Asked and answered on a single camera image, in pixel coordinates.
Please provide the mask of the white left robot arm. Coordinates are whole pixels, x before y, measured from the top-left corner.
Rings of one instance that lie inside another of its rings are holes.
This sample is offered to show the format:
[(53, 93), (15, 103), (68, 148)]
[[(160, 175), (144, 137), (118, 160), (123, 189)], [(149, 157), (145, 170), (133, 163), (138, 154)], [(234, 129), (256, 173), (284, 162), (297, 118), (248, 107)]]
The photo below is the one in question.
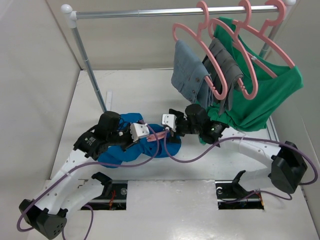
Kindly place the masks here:
[(24, 199), (19, 210), (17, 229), (22, 232), (21, 221), (48, 240), (55, 239), (64, 229), (73, 212), (90, 200), (107, 198), (111, 194), (112, 179), (102, 172), (93, 174), (88, 183), (76, 188), (86, 167), (100, 165), (121, 168), (124, 162), (138, 157), (134, 147), (139, 143), (138, 130), (149, 133), (139, 113), (103, 113), (96, 125), (76, 140), (60, 170), (50, 183), (32, 200)]

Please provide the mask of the pink plastic hanger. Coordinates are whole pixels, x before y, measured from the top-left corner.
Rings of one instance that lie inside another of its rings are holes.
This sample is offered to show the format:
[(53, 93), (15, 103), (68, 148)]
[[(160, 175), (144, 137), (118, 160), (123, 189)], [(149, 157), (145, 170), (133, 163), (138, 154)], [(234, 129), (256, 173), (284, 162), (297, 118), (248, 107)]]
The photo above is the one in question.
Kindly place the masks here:
[(161, 132), (157, 132), (157, 133), (154, 133), (154, 134), (150, 134), (146, 138), (146, 141), (150, 143), (150, 142), (156, 142), (156, 141), (162, 140), (162, 139), (165, 138), (165, 134), (166, 134), (165, 131), (161, 131)]

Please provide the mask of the blue t shirt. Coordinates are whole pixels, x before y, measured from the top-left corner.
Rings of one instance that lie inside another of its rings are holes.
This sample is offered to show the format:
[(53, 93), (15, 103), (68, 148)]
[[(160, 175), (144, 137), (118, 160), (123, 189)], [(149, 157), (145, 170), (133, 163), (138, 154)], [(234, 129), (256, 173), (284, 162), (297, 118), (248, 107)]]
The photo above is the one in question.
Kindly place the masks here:
[[(137, 123), (138, 121), (143, 121), (143, 117), (140, 113), (126, 113), (121, 114), (121, 118), (124, 121), (130, 123)], [(164, 132), (163, 126), (158, 124), (151, 124), (149, 126), (156, 132)], [(166, 146), (170, 155), (176, 155), (180, 148), (181, 143), (169, 143), (167, 136)], [(155, 158), (166, 158), (168, 154), (164, 148), (164, 139), (159, 140), (159, 150)], [(98, 162), (121, 165), (123, 162), (131, 162), (136, 160), (140, 155), (146, 155), (152, 157), (157, 150), (157, 142), (147, 142), (146, 138), (142, 138), (137, 144), (128, 148), (126, 151), (122, 151), (119, 146), (110, 146), (106, 152), (101, 154), (97, 159)]]

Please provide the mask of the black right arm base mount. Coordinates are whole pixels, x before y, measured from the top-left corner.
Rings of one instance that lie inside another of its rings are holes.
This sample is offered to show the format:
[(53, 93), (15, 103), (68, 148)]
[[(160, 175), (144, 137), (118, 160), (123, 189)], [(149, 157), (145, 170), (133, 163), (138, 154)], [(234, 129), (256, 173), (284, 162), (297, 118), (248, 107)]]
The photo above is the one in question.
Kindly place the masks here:
[(215, 192), (219, 210), (264, 210), (260, 193), (247, 191), (240, 185), (245, 170), (237, 173), (232, 180), (216, 180)]

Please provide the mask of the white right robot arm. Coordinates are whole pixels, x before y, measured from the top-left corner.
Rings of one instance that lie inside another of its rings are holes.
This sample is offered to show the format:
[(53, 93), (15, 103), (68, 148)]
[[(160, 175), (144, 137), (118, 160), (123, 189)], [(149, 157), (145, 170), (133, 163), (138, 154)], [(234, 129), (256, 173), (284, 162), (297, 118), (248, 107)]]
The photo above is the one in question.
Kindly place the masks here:
[(170, 109), (162, 115), (161, 124), (171, 137), (198, 135), (208, 145), (240, 153), (264, 164), (269, 169), (267, 176), (273, 186), (287, 194), (296, 191), (308, 168), (294, 143), (249, 137), (226, 123), (211, 120), (198, 104), (187, 106), (185, 112)]

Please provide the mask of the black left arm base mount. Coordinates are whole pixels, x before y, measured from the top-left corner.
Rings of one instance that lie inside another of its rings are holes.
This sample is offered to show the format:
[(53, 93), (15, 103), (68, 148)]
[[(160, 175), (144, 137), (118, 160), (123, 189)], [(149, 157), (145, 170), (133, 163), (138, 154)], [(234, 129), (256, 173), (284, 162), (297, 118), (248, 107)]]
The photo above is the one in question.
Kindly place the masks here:
[(86, 205), (95, 211), (124, 211), (127, 209), (127, 181), (113, 181), (102, 172), (93, 174), (91, 179), (98, 180), (98, 185), (103, 186), (103, 190), (101, 195), (91, 199)]

